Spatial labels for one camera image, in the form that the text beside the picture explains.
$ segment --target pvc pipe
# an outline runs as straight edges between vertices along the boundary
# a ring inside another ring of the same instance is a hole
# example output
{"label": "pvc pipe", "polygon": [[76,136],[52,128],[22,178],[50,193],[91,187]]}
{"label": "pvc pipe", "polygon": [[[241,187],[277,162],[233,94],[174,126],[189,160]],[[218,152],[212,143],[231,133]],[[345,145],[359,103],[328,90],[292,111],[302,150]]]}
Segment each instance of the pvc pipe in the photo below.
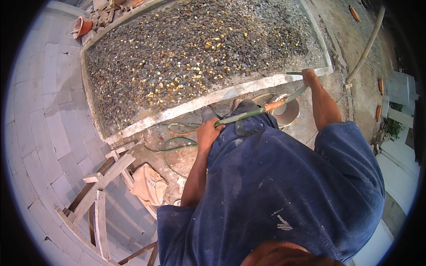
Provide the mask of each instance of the pvc pipe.
{"label": "pvc pipe", "polygon": [[357,65],[352,70],[352,72],[350,73],[348,79],[346,80],[346,84],[351,83],[351,81],[353,80],[354,76],[356,75],[356,73],[358,73],[358,71],[360,70],[360,68],[363,65],[364,61],[366,60],[367,55],[370,52],[371,47],[373,46],[374,40],[377,37],[377,33],[379,32],[380,25],[382,25],[382,21],[383,21],[384,15],[385,15],[385,7],[381,6],[380,7],[380,11],[379,11],[379,15],[377,16],[376,22],[374,23],[373,32],[371,33],[370,39],[367,42],[367,46],[364,49],[364,52],[361,55],[361,58],[358,61]]}

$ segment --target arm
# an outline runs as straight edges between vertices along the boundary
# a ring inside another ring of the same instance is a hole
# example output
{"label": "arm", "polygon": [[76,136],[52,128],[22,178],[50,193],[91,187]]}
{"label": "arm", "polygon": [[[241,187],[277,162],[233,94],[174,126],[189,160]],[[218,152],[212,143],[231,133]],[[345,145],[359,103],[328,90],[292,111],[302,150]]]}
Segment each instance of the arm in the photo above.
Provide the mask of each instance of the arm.
{"label": "arm", "polygon": [[207,158],[214,140],[224,127],[224,125],[216,128],[213,126],[218,120],[216,117],[212,118],[197,129],[198,153],[182,193],[182,207],[196,208],[206,191]]}
{"label": "arm", "polygon": [[315,72],[312,69],[304,69],[302,76],[312,91],[312,107],[317,130],[321,131],[326,125],[342,122],[337,104],[324,89]]}

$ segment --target concrete edge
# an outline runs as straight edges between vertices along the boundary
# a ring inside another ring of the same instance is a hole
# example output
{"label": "concrete edge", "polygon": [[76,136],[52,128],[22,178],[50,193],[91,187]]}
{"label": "concrete edge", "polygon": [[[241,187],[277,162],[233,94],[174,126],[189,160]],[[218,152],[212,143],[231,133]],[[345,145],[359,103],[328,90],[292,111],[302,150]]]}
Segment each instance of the concrete edge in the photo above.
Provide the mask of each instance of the concrete edge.
{"label": "concrete edge", "polygon": [[58,12],[61,12],[62,14],[63,13],[69,14],[75,18],[78,18],[78,17],[89,18],[90,16],[90,13],[85,10],[82,10],[78,7],[71,6],[58,1],[49,1],[46,5],[46,8],[53,13],[56,13],[58,11]]}
{"label": "concrete edge", "polygon": [[311,13],[308,5],[304,2],[304,0],[299,0],[300,5],[302,6],[305,13],[308,15],[308,19],[311,22],[312,29],[315,32],[315,35],[317,36],[317,40],[319,42],[319,45],[322,49],[322,52],[324,53],[325,58],[325,72],[324,75],[328,75],[333,73],[333,65],[331,64],[331,58],[330,54],[328,53],[327,46],[325,45],[324,37],[321,34],[320,28],[318,27],[317,22],[315,21],[314,15]]}
{"label": "concrete edge", "polygon": [[[329,71],[328,67],[315,69],[315,73],[318,76],[325,75],[327,74],[328,71]],[[299,76],[299,75],[274,74],[272,76],[265,77],[262,79],[253,80],[253,81],[235,85],[232,87],[227,87],[227,88],[212,92],[209,95],[196,98],[192,101],[183,103],[179,106],[164,110],[153,116],[140,120],[136,123],[133,123],[132,125],[121,130],[120,132],[106,138],[104,141],[112,145],[124,138],[130,137],[131,135],[137,132],[140,132],[144,129],[147,129],[155,124],[167,121],[169,119],[173,119],[179,115],[186,114],[188,112],[195,111],[206,105],[220,102],[223,100],[232,99],[234,97],[237,97],[239,95],[246,94],[249,92],[256,92],[261,89],[275,87],[280,84],[285,84],[285,83],[289,83],[289,82],[293,82],[293,81],[301,80],[301,79],[302,79],[302,76]]]}
{"label": "concrete edge", "polygon": [[[101,123],[99,123],[99,117],[94,112],[95,109],[95,103],[93,101],[93,92],[90,90],[90,81],[89,81],[89,74],[87,72],[86,66],[84,64],[85,61],[85,54],[86,51],[93,45],[95,45],[103,36],[105,36],[109,31],[112,29],[115,29],[117,26],[125,23],[126,21],[135,18],[136,16],[140,15],[143,11],[146,11],[149,8],[160,6],[161,4],[171,3],[174,1],[170,0],[150,0],[139,7],[135,8],[132,12],[129,12],[129,14],[125,14],[113,23],[109,24],[103,31],[101,31],[99,34],[97,34],[94,38],[87,41],[87,43],[83,46],[81,49],[81,68],[83,73],[83,84],[84,84],[84,90],[86,92],[87,102],[89,104],[90,113],[92,115],[92,118],[94,120],[95,127],[99,133],[99,136],[101,140],[107,142],[108,144],[112,145],[126,137],[130,137],[131,135],[140,132],[144,129],[147,129],[150,126],[153,126],[157,123],[164,122],[169,119],[173,119],[179,115],[186,114],[188,112],[195,111],[197,109],[200,109],[203,106],[216,103],[219,101],[231,99],[234,97],[237,97],[238,95],[246,94],[249,92],[255,92],[260,89],[266,89],[269,87],[274,87],[280,84],[285,84],[288,82],[301,80],[302,76],[293,76],[293,75],[286,75],[286,74],[273,74],[269,77],[265,77],[262,79],[238,84],[232,87],[227,87],[224,89],[221,89],[219,91],[215,91],[213,93],[210,93],[209,95],[194,99],[192,101],[189,101],[187,103],[183,103],[179,106],[164,110],[162,112],[159,112],[151,117],[144,118],[143,120],[140,120],[136,123],[133,123],[132,125],[122,129],[120,132],[110,135],[106,137],[104,135],[104,128]],[[313,17],[311,11],[309,10],[306,3],[303,2],[303,0],[299,0],[299,3],[301,4],[303,10],[307,14],[308,19],[311,22],[311,26],[314,30],[314,33],[316,35],[316,38],[319,42],[319,45],[321,49],[323,50],[323,56],[325,57],[325,63],[326,66],[322,68],[315,69],[315,73],[317,76],[327,75],[333,73],[333,67],[331,64],[331,58],[328,54],[327,47],[325,45],[324,38],[322,37],[322,34],[320,32],[320,29],[315,21],[315,18]]]}

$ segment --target dirt ground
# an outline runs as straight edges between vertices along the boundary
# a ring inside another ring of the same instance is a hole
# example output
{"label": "dirt ground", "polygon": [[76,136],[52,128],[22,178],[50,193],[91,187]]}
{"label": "dirt ground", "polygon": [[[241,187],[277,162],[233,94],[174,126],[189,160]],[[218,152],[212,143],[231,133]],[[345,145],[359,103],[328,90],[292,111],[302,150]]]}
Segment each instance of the dirt ground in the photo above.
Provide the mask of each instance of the dirt ground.
{"label": "dirt ground", "polygon": [[[338,63],[333,60],[334,72],[330,75],[320,77],[320,80],[335,101],[341,98],[337,106],[341,112],[342,119],[347,121],[352,117],[351,114],[353,114],[354,122],[357,123],[366,140],[369,143],[376,143],[375,138],[381,121],[376,121],[375,114],[377,106],[383,100],[378,90],[377,81],[380,77],[383,77],[386,84],[388,74],[396,67],[391,37],[386,30],[379,32],[366,63],[352,81],[352,89],[347,90],[344,88],[344,84],[348,72],[355,67],[365,48],[365,44],[373,29],[374,17],[368,14],[355,0],[323,0],[321,2],[318,0],[306,0],[306,3],[311,9],[324,36],[330,56],[335,59],[335,55],[338,54],[337,49],[340,49],[343,59],[347,64],[347,68],[346,66],[338,66]],[[357,10],[361,17],[360,23],[362,25],[357,24],[350,15],[349,4]],[[337,49],[331,41],[330,34],[334,34],[337,39]],[[293,93],[301,86],[302,81],[297,81],[240,95],[238,98],[252,99],[269,92],[279,94]],[[348,97],[342,97],[346,94],[352,95],[353,107],[349,104]],[[263,105],[268,103],[271,98],[272,95],[264,96],[257,99],[256,103]],[[211,106],[219,116],[225,116],[229,112],[233,100],[225,100]],[[283,131],[313,149],[317,129],[312,113],[312,95],[310,89],[307,89],[299,97],[299,106],[299,117],[294,124],[285,127]],[[200,110],[196,110],[173,120],[166,121],[164,124],[172,122],[201,123],[201,112]],[[163,149],[163,145],[167,140],[176,136],[166,126],[157,125],[139,132],[120,143],[116,143],[114,147],[118,147],[131,140],[137,141],[144,137],[148,148],[160,150]],[[185,135],[184,137],[197,141],[195,133]],[[174,141],[167,149],[182,145],[187,145],[187,143],[184,143],[182,140]],[[168,152],[165,157],[174,171],[183,177],[187,177],[195,161],[196,153],[197,148],[187,148]],[[173,204],[175,200],[180,198],[181,187],[176,183],[179,176],[166,167],[161,153],[152,153],[146,149],[142,149],[138,151],[137,157],[138,159],[132,164],[132,170],[135,170],[143,163],[149,163],[169,183],[164,204]]]}

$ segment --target paint stain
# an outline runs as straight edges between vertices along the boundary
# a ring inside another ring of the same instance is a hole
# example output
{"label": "paint stain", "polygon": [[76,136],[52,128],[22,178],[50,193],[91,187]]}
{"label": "paint stain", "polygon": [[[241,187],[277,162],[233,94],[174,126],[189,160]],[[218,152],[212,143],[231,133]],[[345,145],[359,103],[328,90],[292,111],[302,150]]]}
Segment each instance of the paint stain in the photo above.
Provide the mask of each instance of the paint stain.
{"label": "paint stain", "polygon": [[293,229],[290,224],[286,220],[284,220],[280,215],[278,215],[277,217],[281,221],[281,223],[278,223],[276,225],[277,229],[281,229],[284,231],[290,231]]}

